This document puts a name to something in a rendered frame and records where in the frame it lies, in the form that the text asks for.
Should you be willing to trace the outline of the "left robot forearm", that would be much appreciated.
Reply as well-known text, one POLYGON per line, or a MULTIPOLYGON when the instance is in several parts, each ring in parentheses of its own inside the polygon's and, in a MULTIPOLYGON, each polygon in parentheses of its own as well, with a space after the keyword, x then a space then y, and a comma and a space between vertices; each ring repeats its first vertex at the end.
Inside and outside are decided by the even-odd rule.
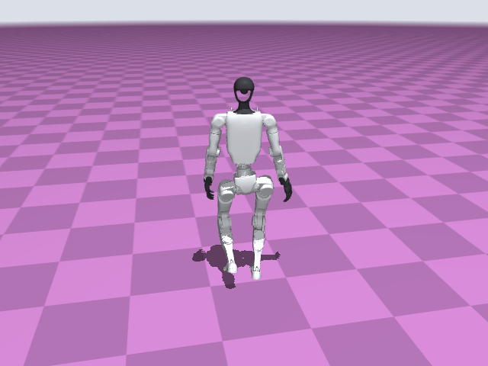
POLYGON ((216 157, 208 156, 209 146, 207 147, 206 159, 205 159, 205 173, 204 173, 204 180, 206 181, 206 177, 210 176, 212 181, 214 179, 214 172, 215 172, 215 165, 217 163, 216 157))

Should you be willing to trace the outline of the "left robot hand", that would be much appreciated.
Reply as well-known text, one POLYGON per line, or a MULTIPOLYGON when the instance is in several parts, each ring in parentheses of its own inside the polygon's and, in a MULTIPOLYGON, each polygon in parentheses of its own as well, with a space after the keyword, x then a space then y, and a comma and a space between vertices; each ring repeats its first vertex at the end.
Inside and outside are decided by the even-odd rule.
POLYGON ((214 193, 214 191, 211 191, 210 190, 210 185, 212 183, 212 178, 210 176, 206 177, 206 181, 204 180, 204 187, 205 187, 205 191, 207 192, 207 198, 213 200, 214 199, 214 194, 211 194, 211 193, 214 193), (210 193, 211 192, 211 193, 210 193))

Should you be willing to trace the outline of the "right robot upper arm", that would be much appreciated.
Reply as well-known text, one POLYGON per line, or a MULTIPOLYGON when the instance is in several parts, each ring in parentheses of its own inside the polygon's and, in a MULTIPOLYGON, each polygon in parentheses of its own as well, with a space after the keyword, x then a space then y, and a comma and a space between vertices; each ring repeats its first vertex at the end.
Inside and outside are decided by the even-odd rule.
POLYGON ((281 156, 281 149, 279 146, 278 128, 275 118, 270 114, 261 114, 263 119, 263 125, 267 127, 266 133, 270 147, 268 147, 270 156, 281 156))

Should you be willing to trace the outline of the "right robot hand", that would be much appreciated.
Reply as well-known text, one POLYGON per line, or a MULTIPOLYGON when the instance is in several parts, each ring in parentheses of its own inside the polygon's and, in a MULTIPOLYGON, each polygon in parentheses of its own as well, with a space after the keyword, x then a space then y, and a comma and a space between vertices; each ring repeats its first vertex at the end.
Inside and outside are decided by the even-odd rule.
POLYGON ((287 178, 285 182, 285 180, 282 177, 280 177, 279 182, 281 183, 281 185, 284 186, 284 192, 286 194, 286 199, 284 200, 284 202, 286 202, 291 198, 291 194, 292 194, 292 187, 291 187, 290 180, 289 178, 287 178))

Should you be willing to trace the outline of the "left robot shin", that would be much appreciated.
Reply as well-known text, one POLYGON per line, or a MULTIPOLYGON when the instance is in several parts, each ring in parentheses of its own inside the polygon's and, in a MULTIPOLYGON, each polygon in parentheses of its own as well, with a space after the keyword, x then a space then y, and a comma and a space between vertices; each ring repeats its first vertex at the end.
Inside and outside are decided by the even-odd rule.
POLYGON ((219 230, 221 246, 226 253, 227 262, 228 264, 231 261, 235 263, 234 256, 233 256, 233 235, 232 235, 231 227, 223 228, 221 217, 217 218, 217 225, 219 230))

